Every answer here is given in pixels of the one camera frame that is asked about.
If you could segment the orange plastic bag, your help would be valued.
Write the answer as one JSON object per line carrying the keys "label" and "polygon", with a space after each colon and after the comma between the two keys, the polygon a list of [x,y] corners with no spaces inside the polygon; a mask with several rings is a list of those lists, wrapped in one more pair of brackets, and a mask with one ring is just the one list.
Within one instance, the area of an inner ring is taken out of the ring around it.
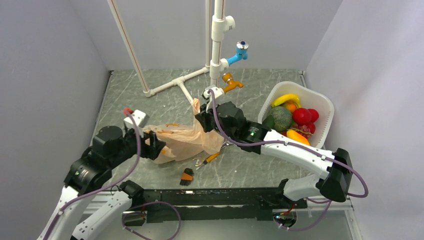
{"label": "orange plastic bag", "polygon": [[165,142],[165,147],[153,160],[156,165],[187,160],[202,152],[212,155],[217,153],[224,143],[224,138],[219,133],[204,132],[202,125],[195,118],[191,125],[179,123],[146,125],[142,131],[146,133],[153,131],[159,140]]}

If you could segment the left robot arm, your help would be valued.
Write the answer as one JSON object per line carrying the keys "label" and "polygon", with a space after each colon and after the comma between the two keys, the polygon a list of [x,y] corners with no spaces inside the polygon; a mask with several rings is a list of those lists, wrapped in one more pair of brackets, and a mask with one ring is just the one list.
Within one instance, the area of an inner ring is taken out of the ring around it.
{"label": "left robot arm", "polygon": [[87,220],[81,220],[96,194],[107,188],[105,183],[111,179],[113,169],[133,156],[155,160],[165,146],[153,131],[138,135],[133,128],[103,127],[94,136],[92,145],[70,166],[59,201],[38,239],[90,240],[106,227],[113,215],[128,208],[139,209],[144,203],[144,189],[130,180],[120,179],[118,193]]}

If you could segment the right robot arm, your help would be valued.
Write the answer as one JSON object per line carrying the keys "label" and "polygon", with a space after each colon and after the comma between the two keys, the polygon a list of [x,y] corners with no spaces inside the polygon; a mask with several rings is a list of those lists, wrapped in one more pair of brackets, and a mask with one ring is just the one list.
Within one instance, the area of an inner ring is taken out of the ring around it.
{"label": "right robot arm", "polygon": [[318,149],[289,139],[262,123],[247,120],[232,102],[219,104],[216,110],[207,110],[203,104],[195,119],[205,132],[215,130],[246,152],[282,159],[312,173],[280,182],[275,194],[280,207],[287,208],[295,201],[317,195],[334,202],[346,201],[353,166],[345,149]]}

